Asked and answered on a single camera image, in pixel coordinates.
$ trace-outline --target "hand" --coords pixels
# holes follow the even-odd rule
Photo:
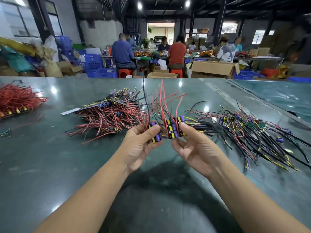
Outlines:
[[[187,142],[178,138],[172,140],[173,149],[197,172],[210,177],[213,171],[221,165],[226,157],[221,149],[207,136],[194,128],[180,123],[180,129],[185,133]]]
[[[145,132],[143,125],[135,126],[127,131],[122,144],[114,156],[126,165],[128,174],[142,165],[142,162],[151,150],[163,144],[163,141],[156,143],[150,141],[159,132],[159,125],[154,125]]]

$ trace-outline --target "forearm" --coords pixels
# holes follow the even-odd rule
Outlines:
[[[208,179],[245,233],[311,232],[252,184],[227,157],[221,158],[219,168]]]
[[[34,233],[97,233],[127,177],[125,168],[113,156]]]

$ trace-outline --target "green table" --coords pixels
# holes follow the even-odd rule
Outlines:
[[[142,87],[142,79],[125,78],[39,78],[0,77],[0,83],[21,79],[49,97],[32,113],[0,121],[1,129],[21,127],[8,138],[0,137],[0,227],[5,233],[32,232],[35,227],[80,188],[116,151],[124,133],[79,145],[83,136],[68,137],[64,131],[80,124],[75,114],[60,113],[105,97],[114,88]],[[154,93],[161,79],[146,79],[146,93]],[[310,130],[256,96],[228,80],[209,78],[165,79],[166,94],[187,93],[179,115],[194,103],[198,110],[215,111],[220,105],[236,109],[238,99],[257,117],[288,127],[310,142]],[[178,101],[170,105],[176,107]],[[87,134],[94,137],[95,131]],[[242,171],[243,160],[212,138]],[[306,153],[310,149],[303,147]],[[261,159],[245,175],[286,211],[311,228],[311,175],[293,161],[301,172],[286,172]],[[242,232],[209,182],[185,165],[170,141],[151,152],[142,167],[125,182],[116,197],[101,232]]]

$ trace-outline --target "bottle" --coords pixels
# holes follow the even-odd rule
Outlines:
[[[106,55],[110,56],[109,46],[106,47]]]

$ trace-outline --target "stool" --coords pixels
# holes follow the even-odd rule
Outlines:
[[[119,78],[125,78],[127,75],[133,74],[132,70],[128,69],[119,69]]]
[[[171,74],[178,74],[177,78],[183,77],[183,70],[171,70]]]

